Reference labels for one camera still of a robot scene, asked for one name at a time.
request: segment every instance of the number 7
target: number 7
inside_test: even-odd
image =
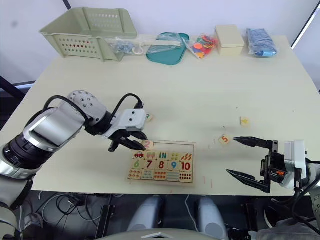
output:
[[[152,160],[148,160],[147,162],[149,163],[148,166],[146,166],[148,168],[152,164]]]

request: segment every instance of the white table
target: white table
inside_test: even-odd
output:
[[[34,179],[33,190],[123,193],[266,196],[226,172],[236,170],[260,177],[266,149],[232,141],[222,146],[222,134],[265,140],[305,140],[308,157],[320,160],[320,95],[284,36],[275,36],[279,51],[273,58],[219,56],[198,60],[186,52],[178,65],[126,56],[121,62],[83,57],[57,58],[43,72],[0,134],[1,145],[24,128],[29,118],[53,95],[74,90],[94,94],[113,111],[126,93],[139,95],[154,115],[144,132],[150,140],[196,142],[194,187],[145,184],[126,180],[131,151],[109,153],[109,140],[84,130],[48,160]],[[132,108],[127,99],[121,109]],[[250,127],[240,126],[240,116]],[[273,183],[271,194],[293,191]]]

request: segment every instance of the wall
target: wall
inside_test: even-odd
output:
[[[320,91],[320,8],[317,15],[294,48],[305,70]]]
[[[266,28],[292,43],[318,0],[69,0],[75,7],[125,8],[141,34],[213,33],[218,24]],[[55,50],[39,34],[66,8],[62,0],[0,0],[0,73],[11,83],[35,81]]]

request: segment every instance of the wooden puzzle board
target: wooden puzzle board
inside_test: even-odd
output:
[[[195,143],[153,141],[153,149],[133,151],[127,179],[190,185],[194,182]]]

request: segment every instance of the green basket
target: green basket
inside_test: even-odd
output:
[[[121,61],[124,53],[114,53],[104,38],[133,39],[137,31],[125,9],[77,7],[45,26],[40,33],[62,56],[78,56]]]

